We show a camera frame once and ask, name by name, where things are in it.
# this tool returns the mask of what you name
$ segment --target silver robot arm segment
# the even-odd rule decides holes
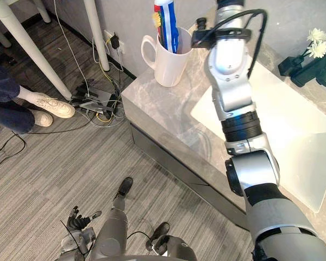
[[[212,100],[222,123],[225,146],[232,156],[225,162],[228,182],[231,190],[246,202],[255,245],[253,259],[326,260],[326,244],[302,211],[278,189],[279,166],[252,101],[248,77],[253,64],[248,72],[246,47],[251,36],[246,29],[250,20],[244,26],[242,19],[248,14],[263,15],[260,45],[266,12],[243,11],[243,0],[218,0],[217,3],[215,27],[206,30],[206,19],[198,19],[192,47],[211,49],[204,69],[212,85]]]

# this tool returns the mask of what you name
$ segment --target marble countertop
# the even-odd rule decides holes
[[[214,12],[211,10],[207,17],[213,17]],[[254,42],[250,42],[249,49],[253,45]],[[203,71],[207,53],[204,49],[194,49],[180,83],[172,88],[159,85],[154,79],[153,70],[148,69],[123,91],[124,108],[132,123],[244,209],[244,200],[230,191],[224,174],[224,161],[229,155],[223,140],[190,115],[210,86]],[[326,114],[326,91],[315,80],[298,88],[289,78],[279,76],[277,65],[282,60],[274,50],[262,44],[258,62]],[[288,191],[281,190],[301,208],[326,242],[326,195],[321,210],[315,214]]]

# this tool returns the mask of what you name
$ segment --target electrical outlet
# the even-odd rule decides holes
[[[114,35],[114,34],[109,33],[106,30],[104,30],[104,33],[105,33],[105,37],[106,37],[105,41],[107,41],[108,39],[110,39]],[[112,48],[110,42],[108,42],[108,46],[109,46],[109,49]],[[120,47],[118,48],[118,50],[123,54],[125,53],[124,42],[122,42],[121,39],[120,39]]]

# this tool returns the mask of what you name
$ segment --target floor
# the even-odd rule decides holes
[[[82,76],[67,48],[56,22],[42,21],[28,29],[29,35],[67,87],[73,90]],[[92,49],[66,30],[70,44],[87,78],[111,85],[93,62]],[[62,99],[37,66],[14,41],[10,49],[18,64],[7,66],[20,84]],[[118,71],[110,75],[118,79]],[[123,86],[132,81],[122,76]],[[51,127],[34,132],[53,132],[86,123],[76,114],[57,119]],[[12,135],[2,128],[0,144]],[[25,134],[27,148],[0,166],[0,261],[55,260],[66,235],[60,220],[66,222],[71,208],[78,205],[83,215],[102,210],[91,226],[96,233],[106,219],[118,185],[132,176],[126,212],[128,233],[142,230],[151,234],[163,221],[171,224],[171,234],[183,238],[198,260],[251,260],[253,245],[248,232],[234,226],[213,207],[201,200],[182,182],[143,154],[132,142],[128,123],[113,128],[86,127],[61,134]],[[12,139],[1,157],[21,147]],[[148,254],[146,239],[136,234],[128,240],[128,254]]]

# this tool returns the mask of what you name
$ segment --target power adapter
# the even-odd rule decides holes
[[[120,39],[118,38],[118,36],[116,35],[116,33],[114,33],[113,37],[110,38],[111,41],[111,46],[113,47],[113,49],[117,49],[120,46]]]

